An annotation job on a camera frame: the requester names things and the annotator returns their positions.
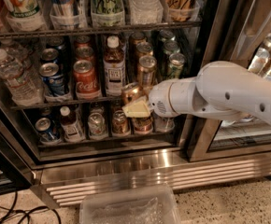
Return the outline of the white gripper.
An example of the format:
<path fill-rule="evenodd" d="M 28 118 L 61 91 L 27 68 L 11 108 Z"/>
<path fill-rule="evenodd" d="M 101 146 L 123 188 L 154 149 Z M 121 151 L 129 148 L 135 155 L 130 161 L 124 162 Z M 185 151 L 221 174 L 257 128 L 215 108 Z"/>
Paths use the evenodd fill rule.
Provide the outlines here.
<path fill-rule="evenodd" d="M 205 107 L 205 99 L 196 89 L 195 78 L 169 79 L 155 85 L 149 94 L 154 112 L 165 118 L 181 114 L 195 114 Z M 146 97 L 140 97 L 122 108 L 127 118 L 146 118 L 150 106 Z"/>

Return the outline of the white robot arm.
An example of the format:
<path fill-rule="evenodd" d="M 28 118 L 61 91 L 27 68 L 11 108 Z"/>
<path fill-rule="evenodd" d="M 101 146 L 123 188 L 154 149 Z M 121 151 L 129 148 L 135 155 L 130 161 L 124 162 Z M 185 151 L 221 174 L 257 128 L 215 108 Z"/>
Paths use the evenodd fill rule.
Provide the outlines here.
<path fill-rule="evenodd" d="M 204 119 L 239 120 L 246 114 L 271 125 L 271 81 L 226 61 L 205 65 L 195 77 L 165 80 L 122 108 L 128 118 L 152 112 L 173 118 L 191 114 Z"/>

